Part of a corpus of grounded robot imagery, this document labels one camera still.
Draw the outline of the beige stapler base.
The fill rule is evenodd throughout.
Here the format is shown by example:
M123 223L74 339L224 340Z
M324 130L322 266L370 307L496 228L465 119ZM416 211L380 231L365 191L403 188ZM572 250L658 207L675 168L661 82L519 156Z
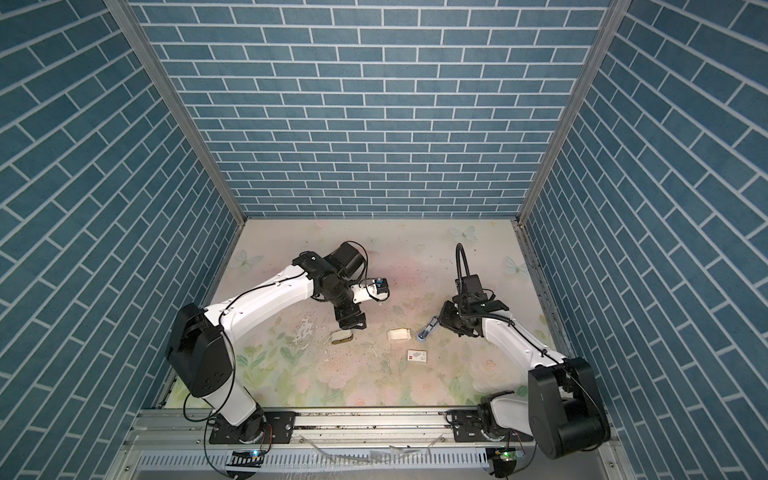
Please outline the beige stapler base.
M347 332L347 331L334 332L331 335L331 344L340 345L340 344L350 342L353 339L354 339L354 334L352 332Z

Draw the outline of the blue stapler top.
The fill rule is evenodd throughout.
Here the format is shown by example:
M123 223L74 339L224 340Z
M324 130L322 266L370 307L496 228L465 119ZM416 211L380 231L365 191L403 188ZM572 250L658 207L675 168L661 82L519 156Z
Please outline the blue stapler top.
M416 335L416 339L419 342L424 342L427 340L427 338L430 336L430 334L434 331L434 329L439 325L439 319L437 316L433 316L428 324L423 327Z

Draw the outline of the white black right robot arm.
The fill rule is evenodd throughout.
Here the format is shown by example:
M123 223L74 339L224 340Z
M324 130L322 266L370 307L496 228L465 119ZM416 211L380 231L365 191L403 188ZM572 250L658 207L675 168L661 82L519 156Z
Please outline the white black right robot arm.
M611 428L590 364L536 338L503 302L486 293L477 275L459 277L456 286L438 324L459 336L487 340L527 373L525 400L512 392L481 400L481 431L493 439L527 435L550 459L607 442Z

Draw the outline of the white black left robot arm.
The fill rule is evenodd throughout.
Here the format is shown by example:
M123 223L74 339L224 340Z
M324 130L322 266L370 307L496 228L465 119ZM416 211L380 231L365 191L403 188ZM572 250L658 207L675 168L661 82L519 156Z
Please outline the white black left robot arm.
M384 302L390 295L386 279L367 273L367 251L357 242L345 241L326 256L304 251L272 278L230 299L183 306L172 324L165 358L190 396L213 409L213 418L232 427L251 425L260 420L260 405L237 379L236 342L308 299L332 305L340 329L364 329L360 304Z

